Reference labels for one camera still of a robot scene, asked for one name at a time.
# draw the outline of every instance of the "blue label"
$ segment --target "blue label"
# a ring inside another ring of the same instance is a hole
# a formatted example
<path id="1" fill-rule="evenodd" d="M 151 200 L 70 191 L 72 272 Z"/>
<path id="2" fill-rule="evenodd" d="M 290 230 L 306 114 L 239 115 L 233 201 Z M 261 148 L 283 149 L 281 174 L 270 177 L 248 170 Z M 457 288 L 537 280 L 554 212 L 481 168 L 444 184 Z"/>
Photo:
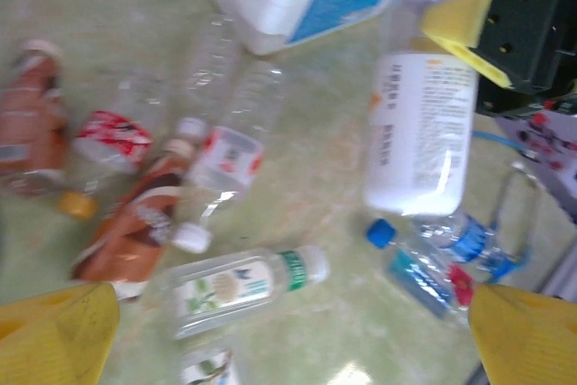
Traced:
<path id="1" fill-rule="evenodd" d="M 453 245 L 439 248 L 458 263 L 473 261 L 483 252 L 487 245 L 487 229 L 477 220 L 468 217 L 469 221 L 461 238 Z"/>
<path id="2" fill-rule="evenodd" d="M 405 252 L 398 252 L 389 266 L 390 276 L 430 310 L 442 319 L 451 308 L 453 292 L 442 286 Z"/>
<path id="3" fill-rule="evenodd" d="M 313 0 L 288 43 L 310 38 L 371 15 L 380 0 Z"/>

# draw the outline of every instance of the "blue cable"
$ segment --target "blue cable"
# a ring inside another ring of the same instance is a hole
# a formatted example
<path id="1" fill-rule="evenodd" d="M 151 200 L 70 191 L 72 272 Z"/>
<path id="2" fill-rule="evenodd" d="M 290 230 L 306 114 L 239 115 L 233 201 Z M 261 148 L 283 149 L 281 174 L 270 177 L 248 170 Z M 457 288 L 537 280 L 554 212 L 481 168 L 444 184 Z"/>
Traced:
<path id="1" fill-rule="evenodd" d="M 504 144 L 510 148 L 515 149 L 516 151 L 519 151 L 519 152 L 524 153 L 527 151 L 527 148 L 525 146 L 522 146 L 522 145 L 518 144 L 517 142 L 513 142 L 510 139 L 506 139 L 505 137 L 501 137 L 501 136 L 496 135 L 496 134 L 485 133 L 483 131 L 473 131 L 472 136 L 476 137 L 478 139 L 491 140 L 493 142 L 498 142 L 498 143 Z"/>

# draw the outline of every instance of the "yellow sponge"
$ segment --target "yellow sponge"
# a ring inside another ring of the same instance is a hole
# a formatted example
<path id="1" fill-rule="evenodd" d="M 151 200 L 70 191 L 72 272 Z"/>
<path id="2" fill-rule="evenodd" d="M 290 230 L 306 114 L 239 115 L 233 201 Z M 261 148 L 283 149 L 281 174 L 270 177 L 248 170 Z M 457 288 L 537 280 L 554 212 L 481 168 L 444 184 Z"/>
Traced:
<path id="1" fill-rule="evenodd" d="M 477 48 L 492 0 L 448 0 L 433 5 L 425 13 L 421 30 L 445 50 L 462 59 L 501 87 L 511 80 L 500 69 L 477 56 Z"/>
<path id="2" fill-rule="evenodd" d="M 118 302 L 108 283 L 0 307 L 0 383 L 97 384 L 118 320 Z"/>
<path id="3" fill-rule="evenodd" d="M 577 305 L 480 285 L 469 324 L 491 385 L 577 384 Z"/>

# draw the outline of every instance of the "red and white bottle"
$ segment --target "red and white bottle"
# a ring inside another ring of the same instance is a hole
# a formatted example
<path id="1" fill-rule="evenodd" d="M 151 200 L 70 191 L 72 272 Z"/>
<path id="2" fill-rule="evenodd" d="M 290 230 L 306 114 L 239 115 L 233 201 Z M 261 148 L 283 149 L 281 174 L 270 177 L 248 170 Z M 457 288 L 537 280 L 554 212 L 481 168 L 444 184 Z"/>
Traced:
<path id="1" fill-rule="evenodd" d="M 72 141 L 68 188 L 60 198 L 60 210 L 81 219 L 94 215 L 100 193 L 120 186 L 119 175 L 140 170 L 166 114 L 167 89 L 146 71 L 120 68 L 101 79 L 102 95 L 114 100 L 92 112 Z"/>
<path id="2" fill-rule="evenodd" d="M 280 112 L 282 84 L 282 72 L 263 61 L 242 77 L 230 109 L 188 173 L 187 218 L 173 239 L 181 250 L 205 251 L 212 237 L 211 215 L 248 191 L 262 162 L 266 136 Z"/>

